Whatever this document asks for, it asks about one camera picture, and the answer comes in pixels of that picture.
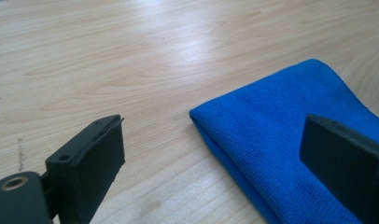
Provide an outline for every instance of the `black plastic part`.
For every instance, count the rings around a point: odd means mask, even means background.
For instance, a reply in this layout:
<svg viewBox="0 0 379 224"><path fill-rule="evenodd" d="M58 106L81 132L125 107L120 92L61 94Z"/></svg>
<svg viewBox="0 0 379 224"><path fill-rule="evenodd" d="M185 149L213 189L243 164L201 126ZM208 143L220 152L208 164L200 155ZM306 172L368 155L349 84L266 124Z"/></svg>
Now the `black plastic part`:
<svg viewBox="0 0 379 224"><path fill-rule="evenodd" d="M125 162L119 115L98 119L47 160L0 180L0 223L89 223Z"/></svg>
<svg viewBox="0 0 379 224"><path fill-rule="evenodd" d="M120 116L98 119L46 160L62 223L89 223L125 162Z"/></svg>
<svg viewBox="0 0 379 224"><path fill-rule="evenodd" d="M0 223L50 223L37 173L23 172L0 180Z"/></svg>
<svg viewBox="0 0 379 224"><path fill-rule="evenodd" d="M379 223L379 144L343 124L308 115L301 161L359 220Z"/></svg>

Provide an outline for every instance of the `wood grain surface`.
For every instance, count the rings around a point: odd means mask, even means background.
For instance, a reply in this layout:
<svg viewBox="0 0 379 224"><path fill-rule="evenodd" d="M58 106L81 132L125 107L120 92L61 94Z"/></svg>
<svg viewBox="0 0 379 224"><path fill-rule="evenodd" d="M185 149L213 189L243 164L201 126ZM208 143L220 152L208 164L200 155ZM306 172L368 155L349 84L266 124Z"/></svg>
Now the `wood grain surface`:
<svg viewBox="0 0 379 224"><path fill-rule="evenodd" d="M188 113L309 58L379 116L379 0L0 1L0 178L121 114L92 223L265 223Z"/></svg>

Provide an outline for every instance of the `folded towel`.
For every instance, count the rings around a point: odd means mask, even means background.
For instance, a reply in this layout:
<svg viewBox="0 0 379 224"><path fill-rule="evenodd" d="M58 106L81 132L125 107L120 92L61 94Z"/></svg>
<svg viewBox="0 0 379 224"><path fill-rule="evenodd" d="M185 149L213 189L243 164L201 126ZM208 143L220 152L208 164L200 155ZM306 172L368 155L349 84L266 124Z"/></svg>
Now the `folded towel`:
<svg viewBox="0 0 379 224"><path fill-rule="evenodd" d="M325 64L309 60L189 112L205 143L270 223L359 223L300 162L306 114L379 142L379 118Z"/></svg>

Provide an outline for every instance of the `blue microfiber towel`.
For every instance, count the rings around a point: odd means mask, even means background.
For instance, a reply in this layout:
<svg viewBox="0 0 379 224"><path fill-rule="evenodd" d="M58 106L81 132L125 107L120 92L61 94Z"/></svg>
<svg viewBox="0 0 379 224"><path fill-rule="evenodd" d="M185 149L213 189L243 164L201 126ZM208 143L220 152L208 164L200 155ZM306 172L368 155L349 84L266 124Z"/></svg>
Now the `blue microfiber towel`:
<svg viewBox="0 0 379 224"><path fill-rule="evenodd" d="M189 112L205 143L270 223L359 223L300 162L306 114L379 142L379 118L324 63L293 65Z"/></svg>

